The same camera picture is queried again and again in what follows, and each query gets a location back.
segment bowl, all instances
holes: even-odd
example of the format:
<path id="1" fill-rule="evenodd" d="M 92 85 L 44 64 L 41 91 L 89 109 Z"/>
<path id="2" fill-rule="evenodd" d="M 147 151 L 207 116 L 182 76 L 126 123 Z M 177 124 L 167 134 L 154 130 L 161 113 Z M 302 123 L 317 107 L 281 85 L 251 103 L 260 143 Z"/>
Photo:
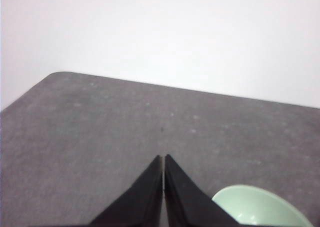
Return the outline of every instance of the bowl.
<path id="1" fill-rule="evenodd" d="M 292 204 L 262 188 L 232 185 L 221 189 L 212 200 L 240 224 L 313 227 Z"/>

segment bowl rim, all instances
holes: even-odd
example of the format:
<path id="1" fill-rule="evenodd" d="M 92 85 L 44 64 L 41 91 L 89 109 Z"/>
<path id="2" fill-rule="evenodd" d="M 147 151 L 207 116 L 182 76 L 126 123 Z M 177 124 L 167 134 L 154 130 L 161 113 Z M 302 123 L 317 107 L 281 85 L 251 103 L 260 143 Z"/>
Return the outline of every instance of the bowl rim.
<path id="1" fill-rule="evenodd" d="M 269 196 L 271 197 L 272 199 L 280 202 L 281 204 L 285 205 L 286 207 L 288 207 L 292 212 L 294 212 L 297 217 L 302 221 L 304 222 L 305 226 L 306 227 L 314 227 L 311 222 L 305 217 L 304 214 L 302 214 L 296 207 L 294 207 L 291 203 L 289 203 L 288 201 L 286 201 L 284 198 L 280 197 L 279 195 L 275 194 L 275 193 L 272 193 L 266 189 L 263 189 L 263 188 L 259 188 L 259 187 L 256 187 L 256 186 L 253 186 L 253 185 L 246 185 L 246 184 L 234 184 L 234 185 L 229 185 L 227 187 L 224 187 L 222 189 L 220 189 L 217 193 L 215 193 L 215 195 L 212 197 L 212 201 L 214 201 L 217 205 L 219 205 L 215 199 L 217 197 L 219 197 L 221 194 L 223 194 L 224 192 L 226 191 L 229 191 L 229 190 L 232 190 L 232 189 L 247 189 L 247 190 L 250 190 L 250 191 L 254 191 L 254 192 L 258 192 L 258 193 L 261 193 L 261 194 L 264 194 L 266 196 Z"/>

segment table surface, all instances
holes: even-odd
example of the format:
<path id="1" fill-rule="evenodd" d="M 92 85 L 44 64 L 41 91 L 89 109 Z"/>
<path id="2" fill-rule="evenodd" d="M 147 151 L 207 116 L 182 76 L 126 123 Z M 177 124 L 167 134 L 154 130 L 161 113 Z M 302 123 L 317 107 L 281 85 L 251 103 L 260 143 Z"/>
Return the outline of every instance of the table surface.
<path id="1" fill-rule="evenodd" d="M 317 108 L 57 72 L 1 129 L 4 227 L 89 223 L 166 154 L 208 196 L 253 185 L 320 223 Z"/>

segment white background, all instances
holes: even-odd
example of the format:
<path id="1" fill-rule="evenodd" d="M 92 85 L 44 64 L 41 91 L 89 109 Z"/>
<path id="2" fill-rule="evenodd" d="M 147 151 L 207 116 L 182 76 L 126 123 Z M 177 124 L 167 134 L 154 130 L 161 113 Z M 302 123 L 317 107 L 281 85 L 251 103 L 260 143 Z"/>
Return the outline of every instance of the white background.
<path id="1" fill-rule="evenodd" d="M 57 71 L 320 107 L 320 0 L 1 0 L 1 108 Z"/>

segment gray tabletop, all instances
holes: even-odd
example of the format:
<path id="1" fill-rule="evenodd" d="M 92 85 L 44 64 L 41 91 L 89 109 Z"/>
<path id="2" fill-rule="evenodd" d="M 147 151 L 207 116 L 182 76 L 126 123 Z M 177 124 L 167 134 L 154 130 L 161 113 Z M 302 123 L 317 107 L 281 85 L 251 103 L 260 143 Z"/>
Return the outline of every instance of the gray tabletop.
<path id="1" fill-rule="evenodd" d="M 316 108 L 58 72 L 1 113 L 1 130 L 4 227 L 86 224 L 158 154 L 208 196 L 254 185 L 320 223 Z"/>

